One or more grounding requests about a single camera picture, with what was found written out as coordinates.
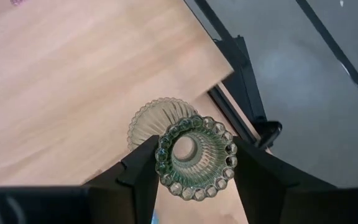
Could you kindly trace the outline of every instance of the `gray floor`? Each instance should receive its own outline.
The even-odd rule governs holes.
[[[358,89],[295,0],[208,2],[233,36],[245,38],[267,117],[283,124],[273,153],[334,185],[358,186]],[[352,23],[347,8],[358,6],[333,2],[311,5],[358,69],[358,19]],[[331,10],[340,16],[330,19]]]

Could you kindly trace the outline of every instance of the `wooden table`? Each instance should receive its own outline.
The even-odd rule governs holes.
[[[232,68],[182,0],[28,0],[0,8],[0,185],[81,184],[129,151],[134,113],[175,97],[226,124],[209,96]],[[161,223],[244,223],[234,181]]]

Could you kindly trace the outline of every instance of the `ribbed glass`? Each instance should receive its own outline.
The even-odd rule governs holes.
[[[171,194],[202,201],[225,189],[234,177],[237,147],[232,134],[188,103],[174,98],[147,103],[132,119],[129,149],[154,134],[160,136],[155,170]]]

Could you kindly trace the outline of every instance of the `glass candle holder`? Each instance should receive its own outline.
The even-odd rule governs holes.
[[[152,135],[160,136],[155,170],[172,195],[202,201],[215,197],[234,177],[237,146],[232,134],[188,103],[161,98],[141,107],[129,126],[129,149]]]

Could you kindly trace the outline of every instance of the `green glass candlestick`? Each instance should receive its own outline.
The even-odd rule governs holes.
[[[202,201],[215,197],[234,177],[237,147],[232,134],[188,103],[174,98],[147,103],[132,119],[129,149],[154,134],[160,136],[155,170],[171,194]]]

